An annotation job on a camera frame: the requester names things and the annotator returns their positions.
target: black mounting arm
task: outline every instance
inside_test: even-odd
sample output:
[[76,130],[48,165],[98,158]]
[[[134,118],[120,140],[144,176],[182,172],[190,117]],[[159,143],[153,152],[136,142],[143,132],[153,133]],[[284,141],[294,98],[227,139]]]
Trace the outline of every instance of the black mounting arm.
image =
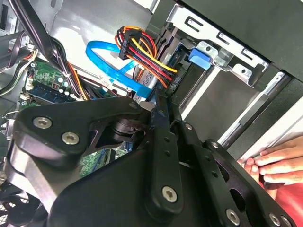
[[151,100],[150,112],[119,97],[19,113],[10,162],[18,147],[49,172],[66,174],[83,155],[134,143],[132,152],[63,188],[51,203],[48,227],[287,227],[284,219],[295,227],[226,150],[200,142],[171,98],[156,89]]

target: wire bundle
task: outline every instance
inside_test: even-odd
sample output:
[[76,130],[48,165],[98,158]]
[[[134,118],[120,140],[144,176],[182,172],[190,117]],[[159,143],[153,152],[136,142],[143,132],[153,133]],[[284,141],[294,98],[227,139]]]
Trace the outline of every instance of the wire bundle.
[[[177,70],[164,65],[156,59],[156,44],[153,39],[142,29],[134,26],[121,27],[115,36],[115,42],[117,46],[121,49],[125,37],[125,32],[131,29],[141,30],[142,36],[140,38],[140,43],[138,43],[134,38],[131,38],[130,46],[127,49],[126,56],[142,65],[143,68],[148,70],[161,82],[164,88],[167,88],[167,85],[170,81],[172,81],[172,78]],[[140,80],[142,73],[143,71],[141,70],[136,81]]]
[[38,50],[33,51],[32,54],[25,61],[21,62],[17,66],[12,80],[4,88],[0,89],[0,96],[3,96],[5,94],[7,94],[8,92],[10,92],[12,89],[14,89],[16,84],[19,82],[24,70],[30,65],[30,63],[33,60],[35,60],[37,55],[38,55]]
[[28,0],[9,0],[9,3],[34,45],[67,78],[74,95],[79,99],[89,100],[77,72],[67,61],[63,45],[46,32]]

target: human hand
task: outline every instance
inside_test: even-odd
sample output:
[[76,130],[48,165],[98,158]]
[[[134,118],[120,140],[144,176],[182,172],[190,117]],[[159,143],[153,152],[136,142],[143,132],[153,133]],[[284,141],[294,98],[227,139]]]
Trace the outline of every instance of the human hand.
[[[262,187],[263,184],[259,180],[259,168],[255,164],[255,160],[252,158],[247,159],[246,163],[244,164],[245,171]],[[277,190],[265,190],[273,199],[276,198]]]
[[268,148],[255,160],[264,181],[269,183],[303,183],[303,136]]

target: screw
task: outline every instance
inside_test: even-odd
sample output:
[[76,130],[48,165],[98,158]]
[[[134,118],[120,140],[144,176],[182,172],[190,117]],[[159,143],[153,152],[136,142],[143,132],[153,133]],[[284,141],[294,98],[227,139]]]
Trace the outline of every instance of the screw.
[[76,145],[79,143],[79,136],[73,132],[66,132],[62,135],[62,141],[67,145]]
[[137,106],[134,103],[130,103],[129,106],[132,107],[132,108],[134,108],[134,109],[137,109]]
[[169,186],[164,186],[162,188],[162,195],[168,202],[177,201],[177,193]]
[[279,219],[278,219],[273,213],[270,213],[270,214],[269,214],[269,217],[270,217],[270,220],[271,220],[276,226],[280,226],[280,225],[281,225]]
[[46,117],[36,117],[33,120],[34,126],[40,129],[48,129],[52,126],[52,121]]
[[185,127],[187,127],[187,129],[189,129],[189,130],[192,130],[192,129],[193,129],[193,127],[191,127],[191,125],[188,124],[188,123],[185,124]]
[[226,210],[226,216],[228,220],[231,221],[235,226],[238,226],[240,224],[240,219],[238,215],[232,209]]
[[218,144],[217,144],[216,142],[211,142],[211,144],[212,144],[212,146],[213,146],[214,148],[219,148],[219,146],[218,146]]
[[289,222],[289,220],[285,216],[281,215],[281,218],[288,227],[292,227],[292,224]]
[[37,64],[35,62],[30,63],[30,67],[35,68]]

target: blue drive latch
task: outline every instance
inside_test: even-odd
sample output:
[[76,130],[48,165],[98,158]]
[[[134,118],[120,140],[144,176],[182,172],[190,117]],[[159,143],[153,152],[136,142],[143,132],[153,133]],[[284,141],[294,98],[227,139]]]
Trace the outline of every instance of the blue drive latch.
[[196,48],[194,48],[192,50],[192,52],[190,53],[190,56],[188,57],[188,59],[200,66],[201,68],[207,70],[210,68],[211,64],[210,64],[210,57],[207,56],[206,54],[202,53],[201,51],[197,50]]

